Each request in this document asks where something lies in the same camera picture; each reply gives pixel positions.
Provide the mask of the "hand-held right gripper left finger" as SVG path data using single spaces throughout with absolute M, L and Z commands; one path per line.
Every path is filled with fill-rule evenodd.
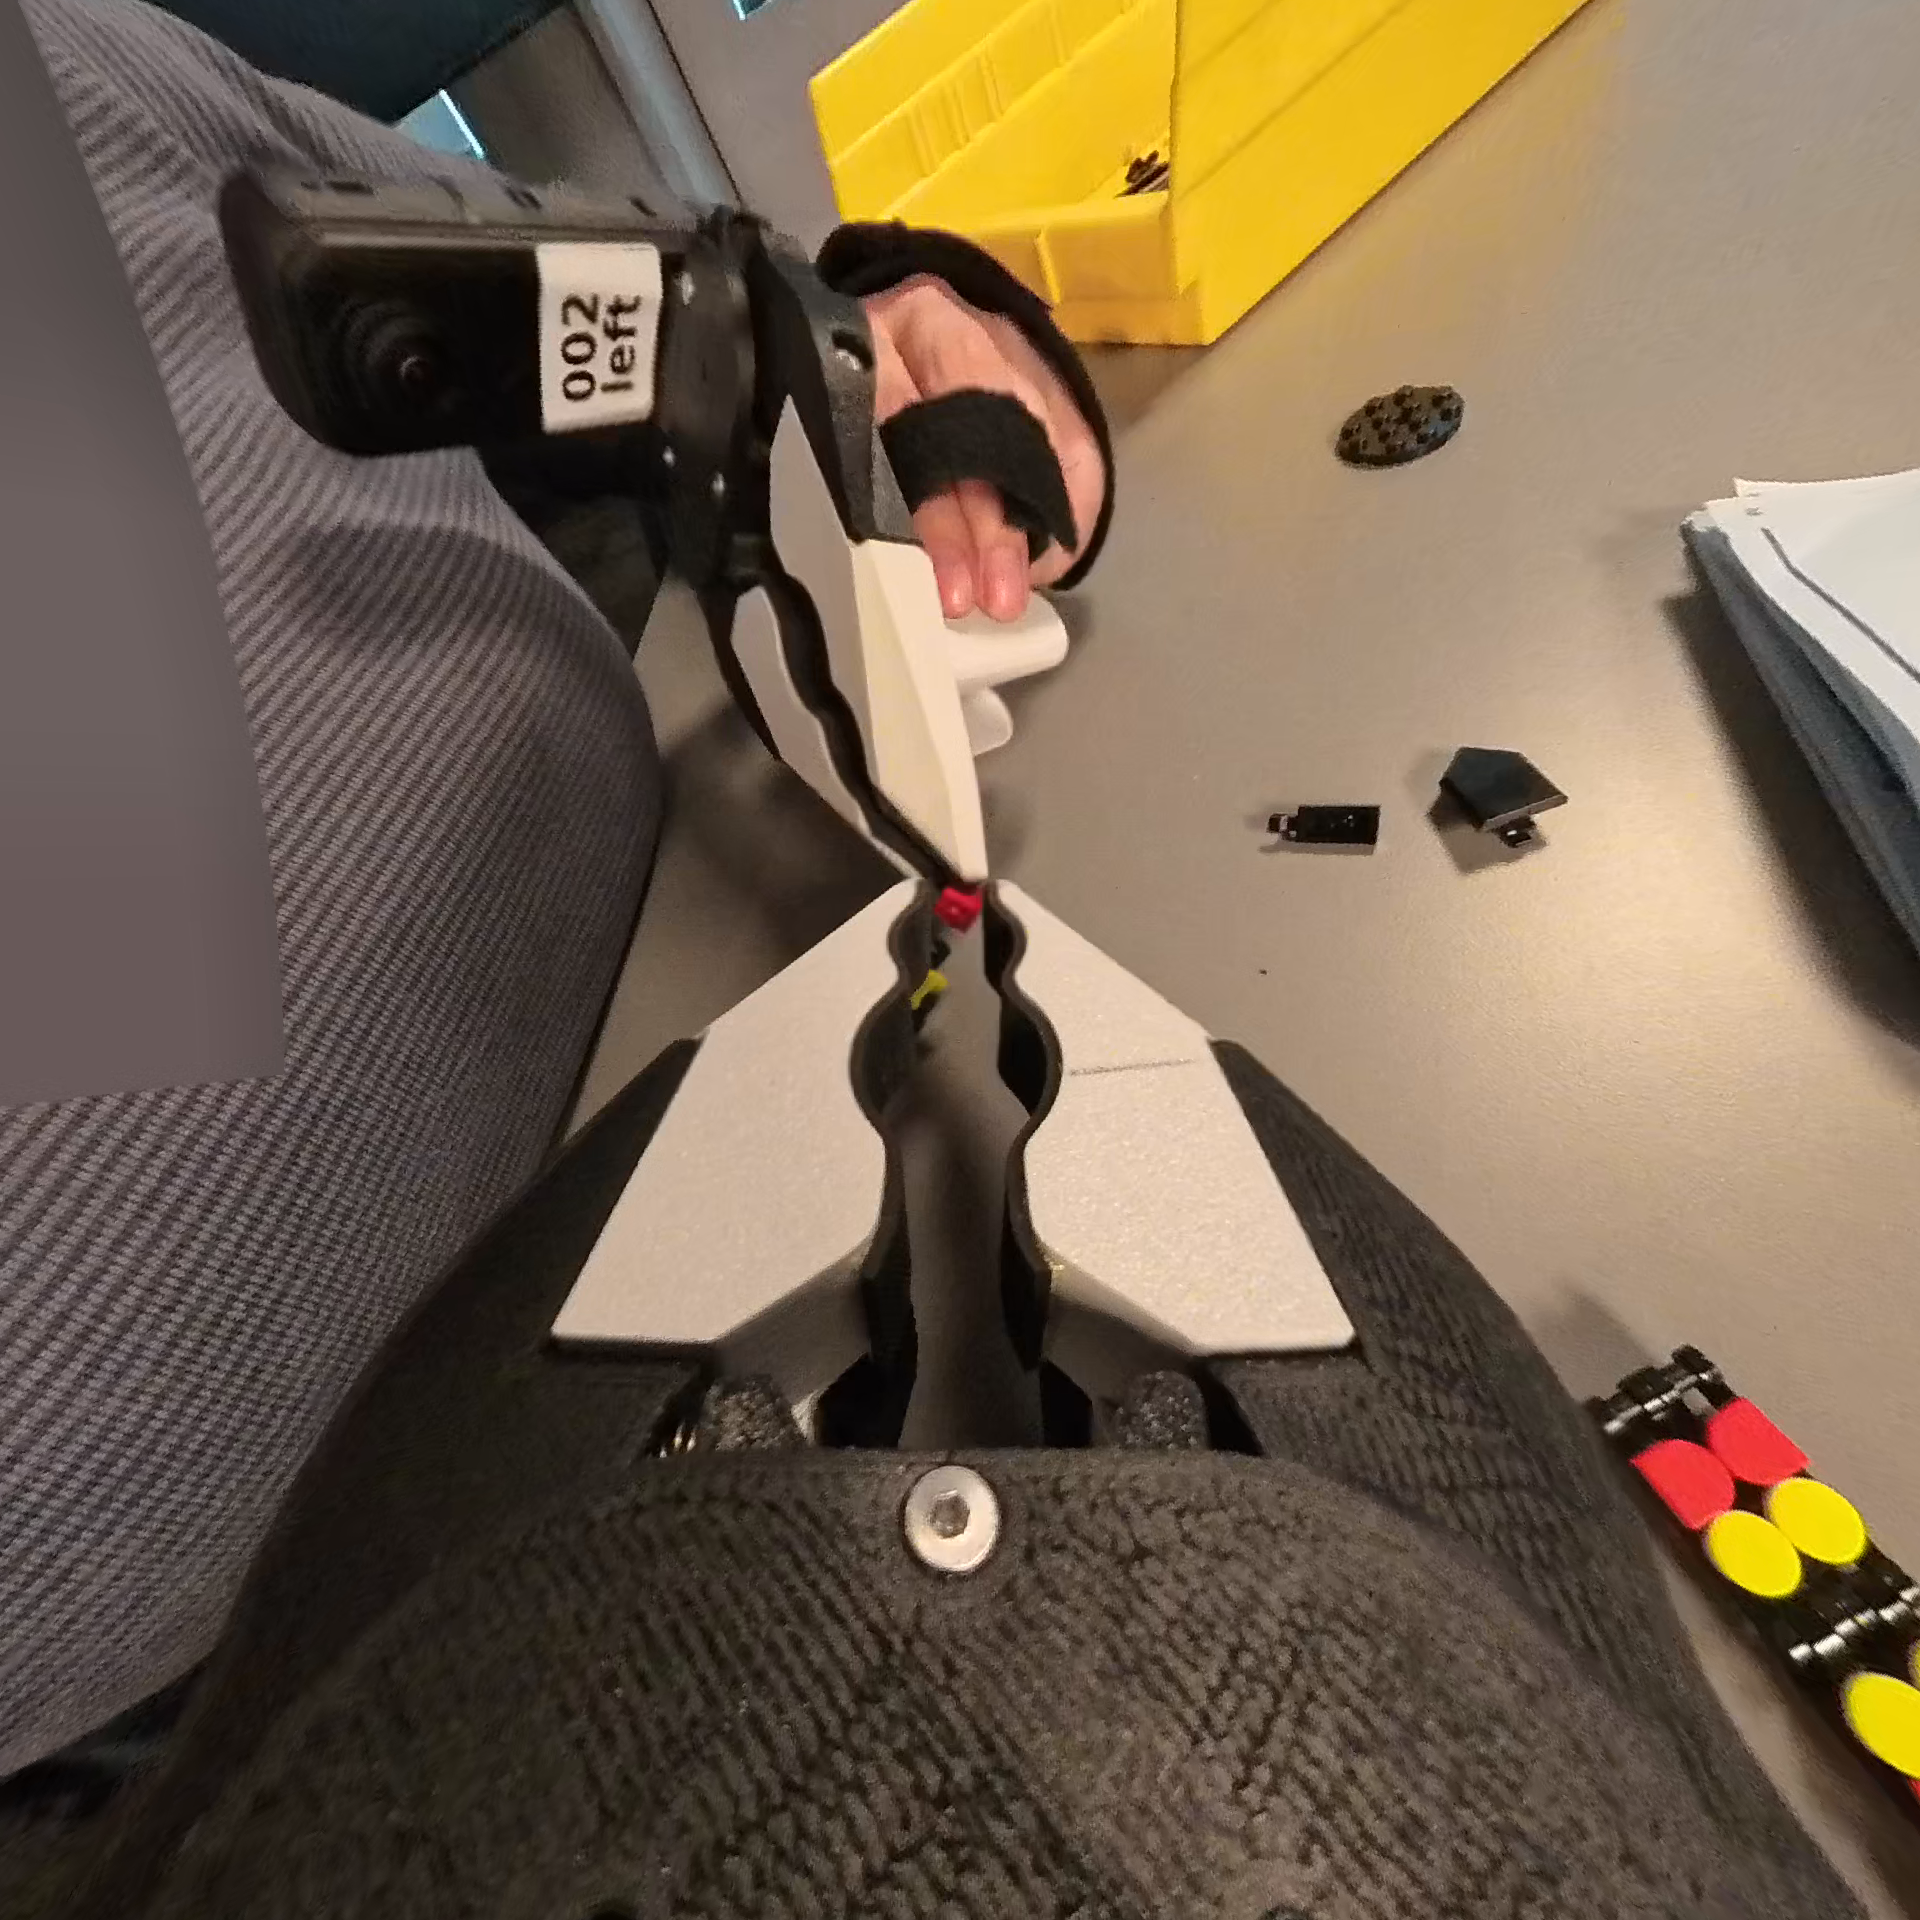
M 897 1352 L 889 1110 L 917 1064 L 902 881 L 708 1024 L 550 1327 L 566 1348 Z

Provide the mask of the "angular black lego piece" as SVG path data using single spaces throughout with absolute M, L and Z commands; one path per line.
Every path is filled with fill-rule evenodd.
M 1527 756 L 1460 746 L 1436 779 L 1427 819 L 1509 856 L 1542 844 L 1538 822 L 1567 804 L 1567 793 Z

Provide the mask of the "person's left hand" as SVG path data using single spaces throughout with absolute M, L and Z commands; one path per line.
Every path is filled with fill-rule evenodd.
M 948 618 L 1007 624 L 1073 587 L 1113 514 L 1113 446 L 1079 353 L 1050 308 L 973 243 L 910 225 L 845 225 L 816 258 L 862 306 L 876 427 Z M 1068 532 L 1021 526 L 999 474 L 1045 443 Z

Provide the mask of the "person's grey sweater torso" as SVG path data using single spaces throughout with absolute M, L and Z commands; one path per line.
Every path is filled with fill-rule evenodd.
M 148 5 L 23 5 L 192 475 L 259 778 L 284 1068 L 4 1119 L 4 1776 L 183 1683 L 373 1346 L 540 1166 L 661 815 L 623 639 L 467 450 L 256 365 L 238 171 L 435 159 Z

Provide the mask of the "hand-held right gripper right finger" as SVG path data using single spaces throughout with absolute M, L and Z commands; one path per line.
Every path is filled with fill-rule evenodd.
M 1276 1359 L 1354 1341 L 1212 1035 L 1013 884 L 984 901 L 1020 1359 Z

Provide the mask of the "open instruction booklet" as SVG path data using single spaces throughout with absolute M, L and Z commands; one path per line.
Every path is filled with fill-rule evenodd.
M 1736 483 L 1685 523 L 1894 925 L 1918 946 L 1918 470 Z

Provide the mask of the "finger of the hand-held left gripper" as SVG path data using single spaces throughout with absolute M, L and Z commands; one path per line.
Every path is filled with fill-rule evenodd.
M 946 652 L 931 564 L 911 541 L 856 541 L 792 404 L 771 455 L 773 550 L 821 630 L 866 793 L 937 885 L 984 885 L 988 848 L 973 749 Z
M 881 828 L 840 773 L 829 744 L 829 726 L 801 698 L 783 640 L 785 626 L 776 601 L 765 589 L 747 589 L 735 604 L 723 652 L 743 686 L 737 700 L 752 708 L 752 723 L 761 744 L 845 828 L 881 851 L 900 873 L 931 881 L 937 870 L 929 856 L 910 851 L 895 830 Z

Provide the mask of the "round black lego plate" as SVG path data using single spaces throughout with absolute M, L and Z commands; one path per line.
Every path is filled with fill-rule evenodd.
M 1367 470 L 1409 467 L 1444 449 L 1463 420 L 1464 401 L 1456 388 L 1405 384 L 1369 397 L 1342 420 L 1332 457 Z

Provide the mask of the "yellow plastic bin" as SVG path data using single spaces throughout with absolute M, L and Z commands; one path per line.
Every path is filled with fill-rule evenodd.
M 1212 346 L 1577 3 L 913 3 L 816 73 L 846 225 L 959 233 L 1079 346 Z M 1127 161 L 1170 191 L 1117 197 Z

